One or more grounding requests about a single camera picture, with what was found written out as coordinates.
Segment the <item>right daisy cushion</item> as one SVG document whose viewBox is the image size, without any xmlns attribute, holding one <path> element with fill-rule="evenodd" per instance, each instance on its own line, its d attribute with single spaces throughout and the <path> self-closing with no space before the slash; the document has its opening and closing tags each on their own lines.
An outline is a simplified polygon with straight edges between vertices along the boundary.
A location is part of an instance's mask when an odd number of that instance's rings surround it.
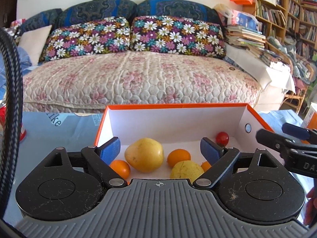
<svg viewBox="0 0 317 238">
<path fill-rule="evenodd" d="M 226 56 L 221 26 L 174 16 L 138 16 L 131 25 L 130 50 L 219 58 Z"/>
</svg>

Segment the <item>left daisy cushion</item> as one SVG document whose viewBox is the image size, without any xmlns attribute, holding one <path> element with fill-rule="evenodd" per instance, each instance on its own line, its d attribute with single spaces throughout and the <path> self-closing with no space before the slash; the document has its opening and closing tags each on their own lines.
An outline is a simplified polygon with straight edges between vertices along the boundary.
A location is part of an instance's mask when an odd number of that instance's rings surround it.
<svg viewBox="0 0 317 238">
<path fill-rule="evenodd" d="M 55 29 L 48 36 L 39 61 L 119 53 L 129 46 L 129 22 L 124 17 L 112 16 Z"/>
</svg>

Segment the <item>stack of books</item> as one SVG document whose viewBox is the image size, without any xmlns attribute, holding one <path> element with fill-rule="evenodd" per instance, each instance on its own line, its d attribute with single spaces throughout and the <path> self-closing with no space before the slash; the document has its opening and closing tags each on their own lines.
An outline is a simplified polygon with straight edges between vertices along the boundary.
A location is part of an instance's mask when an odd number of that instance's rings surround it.
<svg viewBox="0 0 317 238">
<path fill-rule="evenodd" d="M 258 20 L 251 14 L 230 8 L 225 9 L 224 13 L 227 42 L 260 58 L 265 51 L 266 37 L 258 30 Z"/>
</svg>

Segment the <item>left dark blue cushion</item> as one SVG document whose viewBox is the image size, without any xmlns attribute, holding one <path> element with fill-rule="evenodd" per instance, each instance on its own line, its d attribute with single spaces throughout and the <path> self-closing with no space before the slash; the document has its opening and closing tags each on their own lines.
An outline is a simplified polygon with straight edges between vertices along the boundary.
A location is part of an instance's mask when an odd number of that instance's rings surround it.
<svg viewBox="0 0 317 238">
<path fill-rule="evenodd" d="M 106 17 L 124 17 L 131 22 L 136 12 L 137 4 L 131 0 L 92 0 L 64 10 L 54 27 L 57 29 Z"/>
</svg>

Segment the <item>yellow pear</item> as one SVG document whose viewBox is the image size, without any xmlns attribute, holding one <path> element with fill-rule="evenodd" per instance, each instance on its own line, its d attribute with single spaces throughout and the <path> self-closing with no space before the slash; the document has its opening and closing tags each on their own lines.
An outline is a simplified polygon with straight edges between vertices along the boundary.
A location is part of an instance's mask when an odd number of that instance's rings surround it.
<svg viewBox="0 0 317 238">
<path fill-rule="evenodd" d="M 171 170 L 171 179 L 189 179 L 193 183 L 204 173 L 203 168 L 191 160 L 180 161 Z"/>
<path fill-rule="evenodd" d="M 125 160 L 141 173 L 151 173 L 157 170 L 164 161 L 163 145 L 151 138 L 142 138 L 125 150 Z"/>
</svg>

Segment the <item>wooden bookshelf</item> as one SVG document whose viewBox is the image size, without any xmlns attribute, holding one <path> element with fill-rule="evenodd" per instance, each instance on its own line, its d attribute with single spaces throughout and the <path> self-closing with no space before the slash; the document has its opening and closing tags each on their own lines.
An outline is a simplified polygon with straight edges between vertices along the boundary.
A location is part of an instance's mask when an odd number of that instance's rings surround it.
<svg viewBox="0 0 317 238">
<path fill-rule="evenodd" d="M 254 0 L 250 13 L 262 34 L 294 42 L 300 56 L 316 60 L 316 0 Z"/>
</svg>

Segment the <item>large orange front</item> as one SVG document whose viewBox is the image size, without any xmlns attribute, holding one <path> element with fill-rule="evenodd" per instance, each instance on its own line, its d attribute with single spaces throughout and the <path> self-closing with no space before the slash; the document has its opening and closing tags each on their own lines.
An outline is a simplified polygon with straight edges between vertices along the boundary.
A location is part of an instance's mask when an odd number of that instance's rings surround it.
<svg viewBox="0 0 317 238">
<path fill-rule="evenodd" d="M 170 168 L 173 168 L 177 163 L 188 160 L 191 160 L 191 154 L 187 150 L 175 149 L 169 153 L 167 157 L 167 164 Z"/>
</svg>

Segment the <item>light blue tablecloth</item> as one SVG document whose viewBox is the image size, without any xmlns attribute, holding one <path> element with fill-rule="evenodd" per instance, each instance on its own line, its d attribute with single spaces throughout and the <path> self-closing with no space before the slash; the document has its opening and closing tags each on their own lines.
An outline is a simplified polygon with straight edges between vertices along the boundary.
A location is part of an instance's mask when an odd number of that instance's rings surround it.
<svg viewBox="0 0 317 238">
<path fill-rule="evenodd" d="M 300 126 L 303 122 L 300 116 L 292 110 L 259 112 L 262 119 L 277 133 L 282 133 L 282 125 L 290 123 Z M 57 116 L 61 124 L 53 124 L 51 118 Z M 42 112 L 25 112 L 23 125 L 26 136 L 20 143 L 16 173 L 12 185 L 11 196 L 5 212 L 4 220 L 16 225 L 23 218 L 16 203 L 15 193 L 20 182 L 56 147 L 64 147 L 68 152 L 77 152 L 82 148 L 93 145 L 102 119 L 102 114 L 77 116 L 75 114 L 46 114 Z M 205 160 L 200 153 L 200 140 L 190 142 L 189 138 L 183 141 L 172 141 L 168 144 L 166 138 L 157 139 L 163 144 L 165 160 L 168 154 L 178 148 L 190 152 L 192 159 L 198 164 Z"/>
</svg>

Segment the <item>dark blue cushion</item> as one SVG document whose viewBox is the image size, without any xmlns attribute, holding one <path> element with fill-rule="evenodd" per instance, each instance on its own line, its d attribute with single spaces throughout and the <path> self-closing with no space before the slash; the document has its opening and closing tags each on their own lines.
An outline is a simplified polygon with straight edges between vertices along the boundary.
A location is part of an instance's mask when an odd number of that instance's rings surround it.
<svg viewBox="0 0 317 238">
<path fill-rule="evenodd" d="M 192 18 L 222 26 L 215 9 L 188 0 L 145 0 L 137 5 L 136 15 Z"/>
<path fill-rule="evenodd" d="M 106 17 L 124 17 L 131 22 L 136 12 L 137 4 L 131 0 L 92 0 L 64 10 L 54 27 L 57 29 Z"/>
</svg>

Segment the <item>daisy cushion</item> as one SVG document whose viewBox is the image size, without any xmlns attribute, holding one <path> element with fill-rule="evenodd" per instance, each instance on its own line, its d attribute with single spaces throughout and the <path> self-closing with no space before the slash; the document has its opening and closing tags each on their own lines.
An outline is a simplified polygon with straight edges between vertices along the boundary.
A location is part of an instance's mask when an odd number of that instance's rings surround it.
<svg viewBox="0 0 317 238">
<path fill-rule="evenodd" d="M 129 22 L 124 17 L 112 16 L 55 29 L 48 36 L 39 61 L 119 53 L 129 46 Z"/>
<path fill-rule="evenodd" d="M 226 56 L 221 26 L 174 16 L 138 16 L 131 25 L 130 50 L 219 58 Z"/>
</svg>

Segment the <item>white pillow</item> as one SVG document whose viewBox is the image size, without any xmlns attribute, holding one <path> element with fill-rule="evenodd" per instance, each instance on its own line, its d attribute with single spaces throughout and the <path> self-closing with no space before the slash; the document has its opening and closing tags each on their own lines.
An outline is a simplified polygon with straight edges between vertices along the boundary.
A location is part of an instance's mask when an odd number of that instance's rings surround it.
<svg viewBox="0 0 317 238">
<path fill-rule="evenodd" d="M 51 32 L 52 25 L 23 33 L 18 46 L 29 56 L 33 66 L 39 62 L 40 55 Z"/>
</svg>

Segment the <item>right dark blue cushion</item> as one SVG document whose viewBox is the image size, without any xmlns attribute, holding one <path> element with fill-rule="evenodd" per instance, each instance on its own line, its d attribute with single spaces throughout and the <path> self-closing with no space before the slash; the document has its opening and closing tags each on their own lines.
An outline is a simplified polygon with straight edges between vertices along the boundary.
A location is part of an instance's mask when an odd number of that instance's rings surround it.
<svg viewBox="0 0 317 238">
<path fill-rule="evenodd" d="M 222 26 L 215 9 L 188 0 L 145 0 L 137 5 L 136 15 L 192 18 Z"/>
</svg>

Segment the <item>floral quilted sofa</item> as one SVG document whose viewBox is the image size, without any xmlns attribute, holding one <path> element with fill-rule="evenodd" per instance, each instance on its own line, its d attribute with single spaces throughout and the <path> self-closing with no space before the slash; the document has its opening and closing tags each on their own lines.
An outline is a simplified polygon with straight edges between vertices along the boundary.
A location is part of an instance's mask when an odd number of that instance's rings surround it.
<svg viewBox="0 0 317 238">
<path fill-rule="evenodd" d="M 23 83 L 29 112 L 99 113 L 122 104 L 255 106 L 262 93 L 253 77 L 224 60 L 133 51 L 46 62 Z"/>
</svg>

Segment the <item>orange white small box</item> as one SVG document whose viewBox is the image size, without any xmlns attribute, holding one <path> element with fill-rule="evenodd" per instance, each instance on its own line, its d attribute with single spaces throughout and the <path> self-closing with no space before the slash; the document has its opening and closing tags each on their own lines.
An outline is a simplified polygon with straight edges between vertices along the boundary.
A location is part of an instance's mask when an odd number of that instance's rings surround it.
<svg viewBox="0 0 317 238">
<path fill-rule="evenodd" d="M 308 129 L 317 129 L 317 103 L 311 103 L 301 126 Z"/>
</svg>

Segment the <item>red soda can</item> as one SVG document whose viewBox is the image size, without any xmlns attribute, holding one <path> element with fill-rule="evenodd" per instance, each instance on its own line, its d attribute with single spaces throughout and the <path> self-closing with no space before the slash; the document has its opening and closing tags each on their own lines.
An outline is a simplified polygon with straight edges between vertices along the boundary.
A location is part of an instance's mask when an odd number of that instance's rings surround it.
<svg viewBox="0 0 317 238">
<path fill-rule="evenodd" d="M 7 106 L 5 101 L 1 101 L 0 104 L 0 122 L 1 122 L 1 126 L 4 129 L 5 126 L 5 118 L 6 118 L 6 110 L 7 110 Z M 23 127 L 23 124 L 21 124 L 21 132 L 20 132 L 20 141 L 22 141 L 26 136 L 26 130 Z"/>
</svg>

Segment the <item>orange cardboard box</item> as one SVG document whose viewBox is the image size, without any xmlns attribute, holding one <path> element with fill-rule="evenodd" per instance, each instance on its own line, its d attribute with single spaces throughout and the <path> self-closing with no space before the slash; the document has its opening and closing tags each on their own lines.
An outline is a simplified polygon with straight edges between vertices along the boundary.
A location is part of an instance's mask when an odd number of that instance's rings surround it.
<svg viewBox="0 0 317 238">
<path fill-rule="evenodd" d="M 101 146 L 114 136 L 121 142 L 118 159 L 126 148 L 141 138 L 162 144 L 164 155 L 185 149 L 197 164 L 205 161 L 201 139 L 214 140 L 219 132 L 229 135 L 229 146 L 241 152 L 264 149 L 255 138 L 260 129 L 271 127 L 248 104 L 155 104 L 107 106 L 95 138 Z"/>
</svg>

